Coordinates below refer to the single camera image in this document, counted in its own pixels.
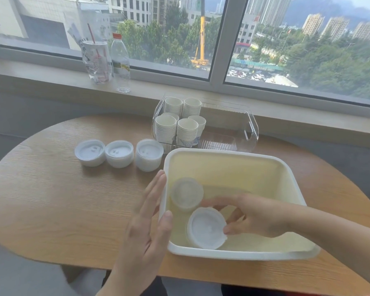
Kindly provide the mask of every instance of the yellow crane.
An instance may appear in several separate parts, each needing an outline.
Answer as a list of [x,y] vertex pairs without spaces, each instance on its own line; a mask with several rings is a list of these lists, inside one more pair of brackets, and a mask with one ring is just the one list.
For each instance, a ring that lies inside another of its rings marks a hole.
[[[199,42],[197,43],[196,55],[191,60],[193,65],[196,66],[196,67],[200,67],[200,65],[208,65],[209,64],[208,59],[204,59],[204,34],[205,34],[205,27],[206,27],[205,3],[206,3],[206,0],[201,0]],[[200,59],[197,59],[197,53],[199,51],[199,45],[200,45]]]

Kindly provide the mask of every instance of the white plastic bin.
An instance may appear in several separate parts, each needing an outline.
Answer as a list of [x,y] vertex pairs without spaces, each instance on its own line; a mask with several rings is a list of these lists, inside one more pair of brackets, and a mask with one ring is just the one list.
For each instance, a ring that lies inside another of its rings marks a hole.
[[[222,194],[251,192],[285,202],[306,206],[289,166],[281,159],[236,151],[180,148],[170,152],[164,163],[167,185],[163,191],[159,218],[173,212],[173,232],[168,250],[191,257],[231,260],[293,260],[315,257],[320,248],[295,233],[277,238],[255,234],[229,236],[217,250],[198,249],[186,237],[186,224],[192,212],[180,211],[170,199],[173,183],[184,177],[196,179],[204,187],[204,198]],[[234,210],[222,210],[227,218]]]

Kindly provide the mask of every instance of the plastic water bottle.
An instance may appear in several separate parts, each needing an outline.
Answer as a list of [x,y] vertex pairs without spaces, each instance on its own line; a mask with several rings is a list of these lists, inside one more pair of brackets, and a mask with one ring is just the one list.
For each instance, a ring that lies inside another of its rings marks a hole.
[[130,63],[127,49],[122,41],[122,35],[113,33],[111,45],[111,59],[113,66],[113,77],[117,84],[117,91],[130,91]]

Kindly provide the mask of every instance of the hand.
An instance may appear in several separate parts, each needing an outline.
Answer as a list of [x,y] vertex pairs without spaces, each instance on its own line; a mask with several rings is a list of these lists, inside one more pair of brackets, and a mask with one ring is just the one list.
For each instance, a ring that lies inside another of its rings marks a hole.
[[155,279],[172,230],[173,214],[167,211],[151,239],[151,219],[158,211],[158,199],[166,185],[160,170],[145,189],[127,226],[125,239],[112,272],[102,288],[102,295],[139,296]]
[[274,238],[289,230],[290,210],[294,204],[280,202],[253,194],[218,196],[202,201],[202,207],[221,210],[231,205],[237,207],[226,220],[223,228],[226,235],[242,233],[258,234]]

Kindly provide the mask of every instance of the window sill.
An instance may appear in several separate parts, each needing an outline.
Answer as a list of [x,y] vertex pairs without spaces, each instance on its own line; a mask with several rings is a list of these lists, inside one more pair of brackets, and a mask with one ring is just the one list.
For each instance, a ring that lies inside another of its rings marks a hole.
[[0,59],[0,92],[145,116],[152,116],[164,94],[190,95],[248,106],[261,134],[370,147],[370,118],[138,80],[132,80],[129,94],[119,94],[110,84],[94,85],[84,72],[24,62]]

